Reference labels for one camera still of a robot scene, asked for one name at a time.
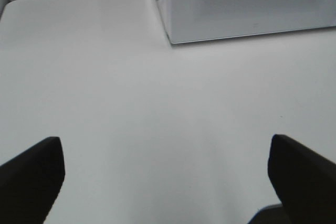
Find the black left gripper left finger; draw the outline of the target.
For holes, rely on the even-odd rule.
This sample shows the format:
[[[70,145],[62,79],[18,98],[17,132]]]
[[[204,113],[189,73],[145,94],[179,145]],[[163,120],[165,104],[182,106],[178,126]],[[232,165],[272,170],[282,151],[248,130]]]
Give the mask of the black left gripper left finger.
[[[44,223],[64,179],[64,153],[55,136],[1,165],[1,223]]]

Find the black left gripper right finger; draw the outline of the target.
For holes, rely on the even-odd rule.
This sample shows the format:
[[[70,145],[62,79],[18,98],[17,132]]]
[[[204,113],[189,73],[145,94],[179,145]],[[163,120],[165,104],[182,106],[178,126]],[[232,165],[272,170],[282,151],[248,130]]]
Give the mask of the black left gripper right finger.
[[[267,172],[292,223],[335,223],[335,163],[286,135],[275,134]]]

